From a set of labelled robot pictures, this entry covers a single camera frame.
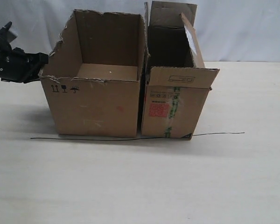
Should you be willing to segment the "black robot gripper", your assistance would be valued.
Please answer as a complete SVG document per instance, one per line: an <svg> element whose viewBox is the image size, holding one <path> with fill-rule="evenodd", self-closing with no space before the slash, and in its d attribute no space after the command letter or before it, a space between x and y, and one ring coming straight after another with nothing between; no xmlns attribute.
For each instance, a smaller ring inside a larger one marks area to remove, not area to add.
<svg viewBox="0 0 280 224"><path fill-rule="evenodd" d="M0 79L4 82L29 83L48 64L48 55L44 53L26 53L21 48L12 48L10 42L17 38L10 32L9 21L0 29Z"/></svg>

